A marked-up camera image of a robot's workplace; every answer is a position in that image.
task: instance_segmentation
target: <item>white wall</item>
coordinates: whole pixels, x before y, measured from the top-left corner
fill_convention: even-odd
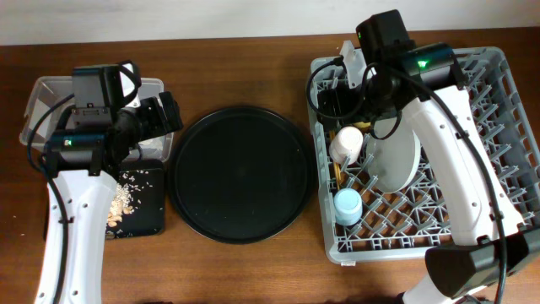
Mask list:
[[[540,0],[0,0],[0,45],[352,33],[393,8],[409,30],[540,25]]]

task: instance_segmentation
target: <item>green led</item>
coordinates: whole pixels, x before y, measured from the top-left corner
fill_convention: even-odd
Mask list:
[[[425,61],[425,60],[418,61],[418,66],[420,68],[425,68],[427,65],[428,65],[428,61]]]

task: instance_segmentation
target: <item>clear plastic bin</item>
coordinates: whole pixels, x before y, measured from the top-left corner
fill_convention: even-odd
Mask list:
[[[142,82],[143,85],[138,91],[139,98],[141,99],[157,96],[160,92],[164,91],[163,82],[159,79],[143,78]],[[44,76],[35,81],[34,88],[30,94],[30,99],[28,100],[28,105],[26,106],[26,111],[24,112],[24,117],[27,117],[27,120],[24,124],[23,132],[19,135],[21,144],[26,145],[28,143],[28,136],[40,117],[58,101],[71,93],[73,93],[71,76]],[[74,100],[69,101],[66,105],[54,111],[41,124],[34,137],[32,148],[43,151],[45,142],[51,137],[56,129],[62,111],[73,103]],[[70,118],[66,128],[72,127],[73,120]],[[141,142],[143,159],[161,160],[162,162],[167,161],[170,155],[173,136],[173,133],[169,133],[159,138]],[[138,151],[135,149],[130,152],[130,155],[125,161],[136,159],[138,159]]]

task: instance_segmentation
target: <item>round black tray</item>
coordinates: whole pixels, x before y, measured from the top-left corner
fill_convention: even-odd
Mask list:
[[[310,200],[313,154],[300,130],[276,113],[216,111],[182,134],[168,171],[171,202],[191,228],[215,241],[269,238]]]

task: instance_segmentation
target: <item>wooden surface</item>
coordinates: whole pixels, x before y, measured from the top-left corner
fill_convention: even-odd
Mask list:
[[[506,54],[536,134],[540,104],[540,29],[413,32],[419,45],[498,46]],[[44,179],[30,169],[19,143],[23,113],[35,80],[69,75],[72,67],[132,59],[143,76],[162,79],[187,126],[224,106],[263,106],[309,136],[304,86],[311,60],[336,55],[354,35],[262,39],[144,41],[0,47],[0,302],[33,301],[40,278],[41,239],[48,202]],[[508,280],[505,303],[540,298],[540,261]],[[165,232],[105,243],[104,303],[358,301],[394,297],[425,274],[423,260],[328,261],[317,197],[274,238],[247,246],[210,241],[166,204]],[[494,288],[481,293],[494,297]]]

